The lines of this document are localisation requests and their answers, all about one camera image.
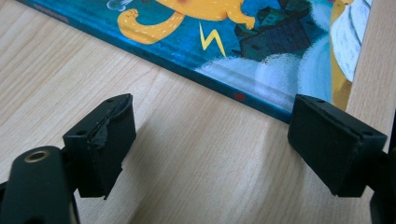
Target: illustrated book cover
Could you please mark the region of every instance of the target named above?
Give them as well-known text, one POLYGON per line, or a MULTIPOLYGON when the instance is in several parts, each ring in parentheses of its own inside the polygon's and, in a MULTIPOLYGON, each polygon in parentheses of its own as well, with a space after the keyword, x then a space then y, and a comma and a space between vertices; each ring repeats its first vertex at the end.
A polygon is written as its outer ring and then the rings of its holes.
POLYGON ((288 122, 296 93, 346 108, 371 0, 18 0, 288 122))

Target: clamp jaw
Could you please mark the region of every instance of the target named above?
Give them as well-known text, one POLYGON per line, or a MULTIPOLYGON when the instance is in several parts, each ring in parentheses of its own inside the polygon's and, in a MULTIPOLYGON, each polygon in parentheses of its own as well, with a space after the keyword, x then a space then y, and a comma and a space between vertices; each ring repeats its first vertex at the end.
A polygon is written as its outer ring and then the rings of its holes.
POLYGON ((65 147, 37 147, 0 185, 1 223, 79 223, 74 191, 105 198, 136 138, 132 95, 102 102, 64 135, 65 147))
POLYGON ((360 197, 366 186, 373 223, 396 221, 396 148, 387 137, 323 100, 297 95, 289 143, 333 195, 360 197))

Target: cartoon illustration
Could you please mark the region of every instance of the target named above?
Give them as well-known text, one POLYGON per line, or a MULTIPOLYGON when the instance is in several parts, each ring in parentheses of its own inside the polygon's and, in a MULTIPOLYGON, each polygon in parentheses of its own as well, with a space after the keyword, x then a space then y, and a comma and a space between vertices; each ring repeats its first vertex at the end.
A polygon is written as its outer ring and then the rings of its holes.
POLYGON ((110 10, 124 11, 126 5, 130 4, 132 1, 134 0, 108 0, 106 5, 110 10))
POLYGON ((138 17, 136 9, 124 11, 118 18, 122 34, 142 44, 153 44, 172 34, 185 16, 206 21, 223 21, 229 18, 236 23, 244 23, 249 30, 254 27, 254 17, 249 17, 241 11, 244 0, 157 0, 157 2, 172 8, 175 13, 159 24, 144 25, 136 20, 138 17))
POLYGON ((296 93, 332 100, 329 28, 332 2, 279 0, 257 11, 258 25, 236 25, 238 57, 218 58, 195 71, 291 111, 296 93))
POLYGON ((336 0, 332 9, 332 99, 347 108, 372 1, 336 0))

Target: yellow cartoon character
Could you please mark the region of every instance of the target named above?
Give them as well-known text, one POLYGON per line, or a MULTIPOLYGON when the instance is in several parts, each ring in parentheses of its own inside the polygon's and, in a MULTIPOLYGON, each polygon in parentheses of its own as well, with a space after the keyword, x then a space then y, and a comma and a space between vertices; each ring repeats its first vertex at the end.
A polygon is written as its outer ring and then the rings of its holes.
POLYGON ((244 0, 157 0, 175 13, 166 21, 155 25, 143 25, 136 21, 138 11, 122 12, 118 18, 120 31, 128 38, 142 44, 153 44, 172 34, 185 16, 207 21, 223 21, 229 18, 236 23, 244 23, 250 30, 254 17, 241 11, 244 0))

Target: wooden table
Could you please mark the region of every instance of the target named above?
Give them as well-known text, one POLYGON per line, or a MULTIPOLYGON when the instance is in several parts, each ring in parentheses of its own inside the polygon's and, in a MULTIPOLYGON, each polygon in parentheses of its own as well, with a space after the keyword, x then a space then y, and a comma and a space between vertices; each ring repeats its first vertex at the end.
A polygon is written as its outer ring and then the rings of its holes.
MULTIPOLYGON (((374 0, 347 112, 389 134, 396 1, 374 0)), ((333 197, 288 125, 11 0, 0 1, 0 181, 34 147, 130 92, 138 137, 109 198, 82 223, 369 223, 369 200, 333 197)))

